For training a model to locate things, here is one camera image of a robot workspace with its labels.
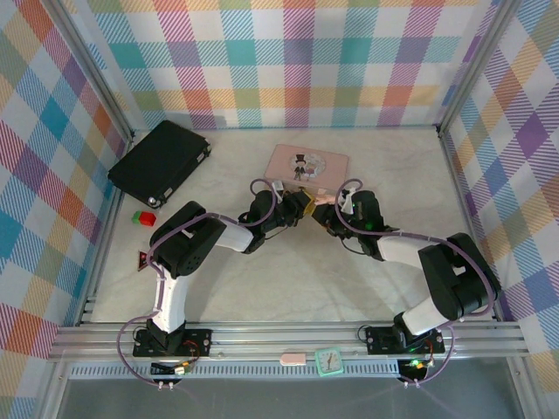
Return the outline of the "pink tin box wedding print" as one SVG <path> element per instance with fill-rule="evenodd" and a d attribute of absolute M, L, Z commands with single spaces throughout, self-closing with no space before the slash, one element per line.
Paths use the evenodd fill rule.
<path fill-rule="evenodd" d="M 305 192 L 318 204 L 332 203 L 346 181 L 349 157 L 327 151 L 279 144 L 264 178 L 277 192 Z"/>

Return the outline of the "black zip case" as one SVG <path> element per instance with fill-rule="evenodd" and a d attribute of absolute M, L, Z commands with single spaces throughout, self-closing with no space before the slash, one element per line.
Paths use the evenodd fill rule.
<path fill-rule="evenodd" d="M 202 135 L 164 120 L 108 171 L 107 178 L 122 192 L 158 209 L 210 152 Z"/>

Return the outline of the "small teal clock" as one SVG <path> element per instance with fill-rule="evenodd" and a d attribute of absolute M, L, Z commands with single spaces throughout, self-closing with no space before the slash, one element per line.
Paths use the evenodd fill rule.
<path fill-rule="evenodd" d="M 315 352 L 314 359 L 320 377 L 338 375 L 344 372 L 342 356 L 337 348 L 319 349 Z"/>

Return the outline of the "aluminium side rail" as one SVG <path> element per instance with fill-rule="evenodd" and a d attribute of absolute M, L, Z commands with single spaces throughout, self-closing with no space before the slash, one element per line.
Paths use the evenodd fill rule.
<path fill-rule="evenodd" d="M 114 228 L 123 202 L 123 192 L 115 186 L 111 189 L 106 216 L 101 225 L 100 234 L 93 252 L 93 259 L 86 275 L 86 279 L 79 295 L 77 310 L 72 320 L 73 326 L 79 326 L 85 314 L 88 314 L 86 306 L 90 300 L 95 300 L 104 268 L 110 251 Z"/>
<path fill-rule="evenodd" d="M 475 234 L 475 230 L 474 230 L 472 219 L 471 219 L 470 214 L 469 214 L 467 202 L 466 202 L 466 199 L 463 195 L 463 190 L 461 188 L 461 184 L 460 184 L 460 181 L 459 181 L 458 171 L 454 167 L 453 162 L 452 162 L 452 153 L 451 153 L 451 151 L 448 147 L 446 134 L 442 131 L 442 129 L 440 128 L 439 125 L 436 125 L 435 128 L 436 128 L 436 131 L 437 131 L 440 147 L 441 147 L 442 152 L 445 156 L 446 165 L 447 165 L 448 170 L 450 172 L 450 176 L 452 178 L 454 188 L 456 189 L 456 195 L 457 195 L 457 199 L 458 199 L 458 202 L 459 202 L 460 211 L 462 213 L 462 218 L 464 220 L 464 224 L 466 225 L 466 231 L 472 237 L 472 239 L 473 239 L 474 243 L 476 244 L 476 246 L 478 247 L 481 255 L 484 255 L 484 253 L 482 251 L 480 241 L 478 240 L 478 238 L 476 237 L 476 234 Z"/>

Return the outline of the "aluminium front frame rail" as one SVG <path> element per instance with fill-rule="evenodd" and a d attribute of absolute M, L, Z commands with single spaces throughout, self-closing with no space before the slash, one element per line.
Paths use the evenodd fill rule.
<path fill-rule="evenodd" d="M 212 331 L 211 361 L 276 361 L 284 353 L 336 347 L 345 360 L 368 357 L 359 321 L 350 322 L 200 322 L 188 329 Z M 63 327 L 52 344 L 50 361 L 116 361 L 120 323 L 86 323 Z M 455 358 L 501 358 L 528 355 L 515 322 L 466 321 L 453 326 Z"/>

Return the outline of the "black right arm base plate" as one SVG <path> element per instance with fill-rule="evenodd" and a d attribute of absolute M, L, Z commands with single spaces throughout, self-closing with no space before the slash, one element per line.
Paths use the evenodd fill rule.
<path fill-rule="evenodd" d="M 442 333 L 431 329 L 420 335 L 410 335 L 395 326 L 367 326 L 365 343 L 369 355 L 377 354 L 443 354 Z"/>

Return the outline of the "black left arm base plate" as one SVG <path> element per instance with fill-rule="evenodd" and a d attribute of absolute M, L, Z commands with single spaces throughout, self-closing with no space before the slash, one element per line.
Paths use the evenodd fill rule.
<path fill-rule="evenodd" d="M 173 333 L 147 328 L 134 334 L 134 357 L 207 357 L 211 345 L 210 329 L 179 329 Z"/>

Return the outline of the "aluminium frame post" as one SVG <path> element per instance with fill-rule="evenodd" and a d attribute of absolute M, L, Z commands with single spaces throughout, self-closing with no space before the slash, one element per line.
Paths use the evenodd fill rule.
<path fill-rule="evenodd" d="M 52 7 L 52 13 L 56 13 L 60 20 L 65 38 L 77 57 L 77 61 L 82 66 L 86 76 L 93 82 L 94 88 L 100 94 L 101 101 L 107 108 L 107 112 L 113 118 L 123 136 L 131 141 L 134 138 L 134 131 L 125 114 L 121 111 L 117 99 L 113 95 L 109 84 L 105 81 L 86 41 L 73 22 L 71 14 L 66 10 L 62 0 L 49 0 L 49 3 Z"/>
<path fill-rule="evenodd" d="M 452 94 L 448 96 L 446 105 L 443 106 L 444 112 L 435 125 L 438 137 L 443 140 L 449 132 L 451 124 L 459 115 L 459 111 L 464 106 L 467 97 L 470 95 L 479 76 L 485 70 L 489 59 L 492 57 L 497 44 L 509 26 L 516 11 L 520 8 L 523 0 L 499 0 L 493 8 L 494 14 L 491 20 L 483 19 L 482 23 L 486 27 L 479 37 L 475 47 L 469 48 L 466 56 L 471 59 L 463 71 L 459 71 L 459 81 L 452 89 Z"/>

